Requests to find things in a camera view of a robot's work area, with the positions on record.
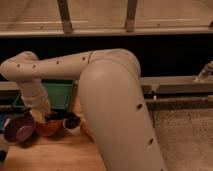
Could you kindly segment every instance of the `wooden table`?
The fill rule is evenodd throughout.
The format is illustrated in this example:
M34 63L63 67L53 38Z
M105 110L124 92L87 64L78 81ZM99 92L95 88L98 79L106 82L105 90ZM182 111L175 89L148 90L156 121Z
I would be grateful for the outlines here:
M83 117L77 90L70 110ZM34 136L22 146L11 145L3 171L105 171L96 145L81 132L70 135L63 128L51 138Z

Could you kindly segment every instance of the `purple bowl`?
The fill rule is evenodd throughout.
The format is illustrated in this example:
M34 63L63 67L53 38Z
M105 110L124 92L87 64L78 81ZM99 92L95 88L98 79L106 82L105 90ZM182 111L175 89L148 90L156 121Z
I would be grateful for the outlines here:
M9 142L21 143L32 135L34 125L31 116L19 116L7 124L4 129L4 137Z

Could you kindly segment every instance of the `brown bowl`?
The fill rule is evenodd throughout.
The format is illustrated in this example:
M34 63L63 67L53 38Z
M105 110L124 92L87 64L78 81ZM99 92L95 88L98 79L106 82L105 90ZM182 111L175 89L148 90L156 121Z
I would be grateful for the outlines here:
M34 131L34 120L31 116L19 116L10 121L4 129L4 137L12 143L27 140Z
M47 123L35 122L35 130L40 136L49 137L54 135L61 125L61 120L48 121Z

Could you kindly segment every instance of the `robot end effector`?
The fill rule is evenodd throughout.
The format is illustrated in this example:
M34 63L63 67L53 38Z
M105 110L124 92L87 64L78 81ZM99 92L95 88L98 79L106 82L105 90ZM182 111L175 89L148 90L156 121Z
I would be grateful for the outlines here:
M40 61L23 52L3 62L0 71L17 82L25 104L44 114L50 108L40 79L79 79L81 106L107 170L166 171L131 52L100 50Z

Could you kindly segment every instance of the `black wall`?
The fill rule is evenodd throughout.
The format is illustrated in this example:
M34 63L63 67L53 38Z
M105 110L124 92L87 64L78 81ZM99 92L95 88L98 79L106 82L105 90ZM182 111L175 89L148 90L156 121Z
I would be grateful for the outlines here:
M213 60L213 34L1 38L0 62L26 50L44 59L109 48L132 51L141 63L142 76L196 75Z

